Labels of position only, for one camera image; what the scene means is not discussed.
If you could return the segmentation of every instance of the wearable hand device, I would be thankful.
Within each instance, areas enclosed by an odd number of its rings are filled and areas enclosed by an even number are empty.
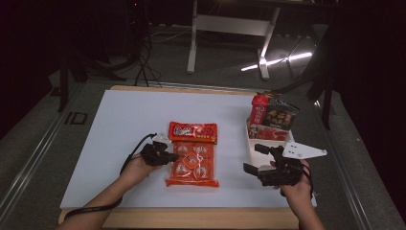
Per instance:
[[[283,147],[278,146],[277,148],[274,147],[267,147],[264,145],[256,144],[254,146],[255,151],[258,151],[262,154],[269,154],[271,153],[274,156],[276,169],[275,170],[268,170],[269,167],[254,167],[252,165],[243,164],[243,169],[246,173],[256,176],[262,186],[274,186],[274,185],[296,185],[304,174],[308,181],[310,182],[310,196],[312,197],[313,194],[313,183],[310,177],[310,168],[301,163],[298,159],[287,158],[282,155]]]
[[[145,136],[140,143],[138,143],[137,147],[132,151],[127,158],[125,159],[122,169],[120,170],[120,174],[123,173],[125,167],[128,165],[128,163],[131,160],[137,159],[139,157],[143,157],[144,161],[146,162],[147,165],[150,166],[162,166],[162,165],[167,165],[169,162],[175,162],[178,158],[179,155],[175,153],[169,153],[166,151],[168,145],[159,141],[152,141],[151,144],[145,144],[143,149],[140,152],[140,156],[134,157],[134,154],[137,152],[137,149],[143,144],[143,142],[148,138],[153,138],[157,134],[149,134]],[[122,203],[123,198],[121,197],[119,200],[117,200],[115,203],[110,204],[110,205],[104,205],[104,206],[98,206],[98,207],[86,207],[86,208],[79,208],[76,210],[73,210],[69,213],[66,214],[64,219],[68,219],[71,216],[77,215],[77,214],[82,214],[82,213],[93,213],[93,212],[100,212],[100,211],[106,211],[113,209],[117,206],[119,206]]]

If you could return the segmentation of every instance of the floor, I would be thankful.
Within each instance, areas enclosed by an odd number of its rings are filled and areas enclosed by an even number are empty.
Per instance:
[[[277,89],[292,82],[283,61],[268,66],[272,73],[269,81],[261,79],[258,69],[241,71],[257,64],[257,49],[261,44],[258,37],[224,34],[227,39],[220,41],[218,34],[199,34],[195,73],[190,75],[186,73],[190,29],[153,28],[152,34],[152,49],[144,47],[142,54],[142,60],[147,59],[145,69],[150,86],[255,92]],[[267,59],[285,58],[295,41],[288,36],[274,36]],[[313,44],[306,39],[296,52],[312,50]],[[295,75],[307,61],[301,59],[294,63]],[[1,140],[0,229],[53,229],[57,226],[60,201],[104,90],[115,84],[133,85],[139,71],[140,65],[134,64],[117,72],[126,81],[115,81],[88,70],[86,83],[70,79],[70,102],[64,111],[58,113],[59,98],[48,95]],[[50,76],[50,81],[58,86],[58,72]],[[142,74],[137,83],[147,85]],[[310,84],[287,94],[304,98]],[[86,113],[88,118],[83,125],[75,125],[67,120],[69,113]],[[325,130],[324,135],[336,153],[328,160],[314,161],[315,165],[328,162],[328,169],[319,172],[317,182],[323,191],[318,195],[321,206],[318,214],[327,229],[405,229],[335,92],[329,119],[331,130]],[[306,143],[318,141],[314,136],[301,138]]]

